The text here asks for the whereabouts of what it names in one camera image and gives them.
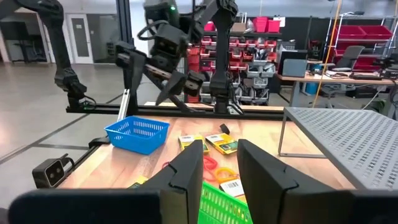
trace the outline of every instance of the green basket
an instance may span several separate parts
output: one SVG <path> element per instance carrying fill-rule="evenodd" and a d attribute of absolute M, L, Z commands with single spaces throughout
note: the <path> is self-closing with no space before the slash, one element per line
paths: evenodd
<path fill-rule="evenodd" d="M 199 224 L 253 223 L 248 205 L 206 182 L 201 189 Z"/>

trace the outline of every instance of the office chair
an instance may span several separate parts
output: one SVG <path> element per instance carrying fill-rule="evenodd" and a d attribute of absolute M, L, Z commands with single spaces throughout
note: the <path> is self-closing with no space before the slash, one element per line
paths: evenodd
<path fill-rule="evenodd" d="M 351 72 L 354 69 L 355 63 L 359 56 L 361 55 L 363 49 L 365 49 L 364 46 L 358 46 L 358 45 L 353 45 L 347 47 L 347 49 L 344 51 L 343 57 L 337 62 L 335 66 L 329 66 L 328 70 L 331 70 L 333 72 Z M 325 85 L 321 88 L 321 91 L 324 92 L 327 96 L 327 103 L 326 103 L 326 108 L 334 108 L 332 103 L 330 102 L 330 98 L 333 94 L 338 93 L 338 92 L 346 92 L 350 90 L 354 90 L 355 87 L 353 88 L 347 88 L 346 85 Z"/>

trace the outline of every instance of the gray floor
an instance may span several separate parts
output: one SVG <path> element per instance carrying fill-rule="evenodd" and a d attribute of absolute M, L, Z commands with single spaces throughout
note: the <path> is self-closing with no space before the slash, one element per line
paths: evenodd
<path fill-rule="evenodd" d="M 115 66 L 73 68 L 88 87 L 87 95 L 98 103 L 115 99 L 123 91 L 123 75 Z M 13 198 L 35 189 L 31 174 L 35 166 L 64 153 L 78 159 L 86 152 L 88 142 L 104 136 L 104 127 L 116 120 L 115 115 L 67 114 L 67 97 L 54 85 L 54 73 L 51 65 L 0 65 L 0 207 L 7 208 Z M 158 94 L 159 90 L 144 77 L 137 92 L 139 104 L 154 101 Z M 290 89 L 283 89 L 281 94 L 289 99 Z M 313 96 L 300 95 L 303 106 L 312 100 Z M 337 108 L 360 108 L 369 101 L 345 96 L 332 100 Z M 288 104 L 271 94 L 270 105 Z"/>

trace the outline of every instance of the blue plastic basket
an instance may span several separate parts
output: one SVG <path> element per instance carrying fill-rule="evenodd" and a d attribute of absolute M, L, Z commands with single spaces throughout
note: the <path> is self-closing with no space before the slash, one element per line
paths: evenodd
<path fill-rule="evenodd" d="M 113 146 L 149 155 L 166 141 L 170 124 L 130 116 L 105 128 Z"/>

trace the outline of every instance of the white door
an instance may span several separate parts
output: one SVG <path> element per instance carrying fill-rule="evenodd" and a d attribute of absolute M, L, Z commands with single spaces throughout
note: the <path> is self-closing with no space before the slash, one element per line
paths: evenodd
<path fill-rule="evenodd" d="M 75 63 L 93 63 L 86 14 L 69 14 L 67 18 Z"/>

